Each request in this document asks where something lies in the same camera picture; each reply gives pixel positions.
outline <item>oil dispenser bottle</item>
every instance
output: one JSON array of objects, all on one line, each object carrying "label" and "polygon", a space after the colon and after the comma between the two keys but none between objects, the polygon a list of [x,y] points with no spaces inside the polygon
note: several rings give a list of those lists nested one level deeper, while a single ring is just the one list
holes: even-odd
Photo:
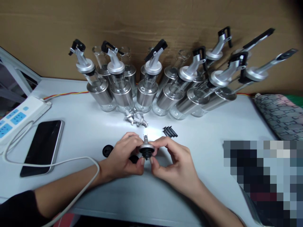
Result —
[{"label": "oil dispenser bottle", "polygon": [[210,101],[202,105],[201,109],[196,110],[192,113],[195,117],[202,117],[211,110],[214,110],[222,105],[225,105],[237,98],[237,92],[254,84],[256,82],[261,82],[268,77],[267,70],[274,65],[290,58],[298,50],[290,49],[283,54],[278,55],[275,59],[266,63],[265,65],[256,68],[250,67],[244,70],[244,73],[237,76],[230,84],[229,87],[224,87],[216,90],[210,95]]},{"label": "oil dispenser bottle", "polygon": [[[147,50],[147,54],[149,54],[152,49],[154,49],[153,47],[149,47],[148,50]],[[140,81],[141,80],[144,80],[144,77],[145,77],[145,68],[144,68],[145,64],[141,66],[141,71],[140,71]]]},{"label": "oil dispenser bottle", "polygon": [[245,69],[245,73],[242,73],[236,77],[230,84],[230,87],[234,89],[234,92],[238,92],[248,85],[265,80],[268,77],[267,70],[276,64],[290,58],[297,51],[297,49],[290,49],[283,54],[279,54],[275,59],[259,68],[250,67],[248,69]]},{"label": "oil dispenser bottle", "polygon": [[179,69],[185,64],[190,57],[191,51],[179,50],[170,66],[164,69],[164,74],[159,83],[159,90],[156,97],[158,97],[166,84],[172,83],[178,76]]},{"label": "oil dispenser bottle", "polygon": [[125,79],[127,79],[130,84],[132,85],[132,95],[135,97],[137,95],[137,86],[136,86],[136,67],[131,64],[131,56],[132,52],[129,47],[121,47],[119,51],[123,52],[124,54],[120,54],[120,59],[125,65]]},{"label": "oil dispenser bottle", "polygon": [[197,77],[199,65],[206,62],[202,56],[205,53],[205,46],[193,51],[193,62],[190,66],[183,66],[179,69],[178,77],[173,83],[164,86],[152,110],[158,116],[165,116],[169,110],[184,97],[184,89]]},{"label": "oil dispenser bottle", "polygon": [[110,86],[112,85],[112,83],[114,81],[111,78],[111,75],[107,70],[107,64],[109,62],[109,59],[108,59],[109,57],[106,55],[106,53],[104,53],[101,50],[101,46],[94,46],[92,48],[92,52],[94,53],[94,55],[97,59],[97,62],[98,62],[98,66],[96,68],[97,74],[98,74],[98,76],[101,76],[102,78],[106,79],[109,90],[110,90]]},{"label": "oil dispenser bottle", "polygon": [[156,79],[162,71],[162,64],[159,62],[159,57],[167,47],[164,39],[161,39],[154,49],[146,56],[145,60],[145,77],[138,83],[138,97],[136,102],[136,109],[147,113],[152,108],[158,92],[158,84]]},{"label": "oil dispenser bottle", "polygon": [[76,54],[78,59],[76,63],[77,70],[87,79],[88,84],[86,88],[100,105],[101,109],[105,112],[113,111],[116,108],[116,102],[109,90],[108,83],[97,75],[96,66],[92,60],[85,58],[85,48],[82,42],[75,39],[70,48],[69,55]]},{"label": "oil dispenser bottle", "polygon": [[134,108],[134,101],[132,96],[132,86],[128,80],[125,79],[124,71],[125,65],[122,61],[119,61],[117,53],[123,55],[124,53],[119,51],[107,41],[104,41],[101,49],[110,57],[110,63],[107,65],[107,70],[112,76],[114,83],[110,89],[117,102],[118,109],[122,113],[131,111]]},{"label": "oil dispenser bottle", "polygon": [[225,43],[228,42],[229,48],[232,48],[232,42],[231,42],[231,33],[230,33],[230,27],[227,26],[220,31],[218,31],[218,42],[215,45],[214,48],[206,50],[205,56],[206,56],[206,64],[203,64],[203,67],[199,67],[197,70],[198,76],[197,78],[190,83],[190,85],[186,88],[186,91],[193,87],[199,87],[202,85],[202,83],[205,81],[206,76],[205,73],[207,72],[207,69],[219,59],[222,58],[223,52],[222,49],[225,45]]},{"label": "oil dispenser bottle", "polygon": [[[252,41],[244,45],[241,49],[237,49],[234,52],[231,53],[231,56],[240,53],[240,52],[248,52],[248,57],[247,60],[249,60],[252,56],[251,49],[256,46],[258,43],[260,43],[262,40],[266,39],[270,35],[274,33],[275,29],[274,28],[269,28],[265,32],[263,32],[261,35],[257,36],[254,38]],[[226,64],[228,63],[229,59],[226,60],[222,65],[220,65],[216,70],[221,70],[222,68],[226,68]]]},{"label": "oil dispenser bottle", "polygon": [[177,120],[183,120],[208,103],[209,95],[219,88],[226,87],[236,71],[241,70],[241,73],[244,73],[247,55],[247,52],[234,54],[226,70],[214,71],[201,87],[189,89],[186,96],[170,110],[170,115]]}]

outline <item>rubber stopper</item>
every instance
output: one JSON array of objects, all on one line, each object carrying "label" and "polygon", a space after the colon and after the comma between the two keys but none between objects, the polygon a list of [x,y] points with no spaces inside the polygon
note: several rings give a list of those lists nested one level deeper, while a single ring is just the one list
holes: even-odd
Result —
[{"label": "rubber stopper", "polygon": [[130,156],[128,159],[131,160],[131,162],[132,162],[133,164],[136,164],[137,161],[139,160],[138,156],[136,156],[136,155],[132,155],[132,156]]},{"label": "rubber stopper", "polygon": [[103,156],[107,158],[113,149],[114,147],[112,145],[106,145],[102,150]]}]

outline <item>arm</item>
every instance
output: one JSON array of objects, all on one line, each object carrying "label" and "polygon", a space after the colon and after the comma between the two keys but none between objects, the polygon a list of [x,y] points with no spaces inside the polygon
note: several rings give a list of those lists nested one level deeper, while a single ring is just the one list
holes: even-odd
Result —
[{"label": "arm", "polygon": [[158,148],[166,147],[173,161],[172,165],[162,167],[155,157],[151,157],[153,175],[165,180],[177,191],[191,199],[216,226],[243,227],[238,217],[200,181],[187,147],[176,143],[169,137],[161,137],[150,143],[156,147],[154,156],[157,154]]},{"label": "arm", "polygon": [[[137,164],[128,159],[141,144],[143,141],[136,133],[126,133],[117,142],[109,157],[98,163],[100,173],[89,189],[116,178],[133,174],[142,175],[144,158],[140,158]],[[34,192],[27,191],[13,196],[0,205],[0,211],[3,211],[0,215],[1,223],[9,223],[7,226],[20,226],[21,222],[22,225],[33,227],[48,223],[79,194],[96,171],[97,167],[94,165],[37,188]]]},{"label": "arm", "polygon": [[[133,164],[128,159],[136,147],[141,144],[143,141],[136,133],[126,133],[117,142],[109,157],[99,162],[100,173],[89,189],[116,178],[134,174],[142,175],[144,158],[140,158],[137,164]],[[40,213],[47,218],[54,217],[87,185],[96,171],[96,166],[90,166],[36,189],[35,195]]]}]

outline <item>power cord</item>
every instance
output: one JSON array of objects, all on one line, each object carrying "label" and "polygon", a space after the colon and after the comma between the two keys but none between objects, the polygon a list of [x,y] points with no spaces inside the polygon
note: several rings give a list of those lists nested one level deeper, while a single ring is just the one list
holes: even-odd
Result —
[{"label": "power cord", "polygon": [[[23,137],[24,135],[31,129],[32,125],[34,124],[33,121],[28,122],[7,144],[7,146],[5,147],[4,151],[3,151],[3,155],[2,155],[2,159],[4,162],[8,162],[11,164],[15,164],[15,165],[19,165],[19,166],[29,166],[29,167],[51,167],[51,166],[56,166],[56,165],[60,165],[62,163],[65,162],[69,162],[69,161],[73,161],[73,160],[78,160],[78,159],[89,159],[91,160],[96,166],[97,166],[97,172],[94,175],[94,177],[90,180],[90,182],[88,182],[88,184],[81,190],[81,192],[71,201],[71,203],[52,221],[50,221],[49,223],[47,223],[46,225],[43,225],[42,227],[51,227],[52,225],[54,225],[61,217],[63,217],[63,215],[65,215],[69,209],[76,203],[76,201],[80,198],[80,196],[86,191],[86,189],[91,185],[91,183],[95,180],[95,178],[98,176],[99,172],[100,172],[100,166],[98,164],[98,162],[96,162],[93,158],[91,157],[79,157],[79,158],[73,158],[73,159],[68,159],[66,161],[62,161],[62,162],[58,162],[58,163],[54,163],[51,165],[35,165],[35,164],[26,164],[26,163],[19,163],[19,162],[13,162],[8,160],[7,153],[9,151],[10,146],[14,143],[14,145],[16,145]],[[19,133],[25,129],[28,126],[28,128],[24,131],[24,133],[22,133],[18,138],[16,138]]]}]

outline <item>cardboard box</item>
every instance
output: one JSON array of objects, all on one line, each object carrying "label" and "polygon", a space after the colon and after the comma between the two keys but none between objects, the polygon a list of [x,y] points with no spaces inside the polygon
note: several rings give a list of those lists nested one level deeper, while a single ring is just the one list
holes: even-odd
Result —
[{"label": "cardboard box", "polygon": [[104,40],[116,47],[129,46],[137,68],[147,49],[160,39],[168,48],[160,57],[163,67],[179,49],[201,45],[212,48],[217,32],[231,27],[234,48],[224,57],[270,27],[275,33],[252,49],[249,66],[261,66],[290,48],[300,51],[270,69],[270,76],[242,92],[275,92],[303,95],[303,43],[301,21],[295,7],[282,0],[154,0],[154,1],[2,1],[0,46],[43,77],[84,80],[69,56],[75,38],[86,45],[85,56],[96,59],[91,49]]}]

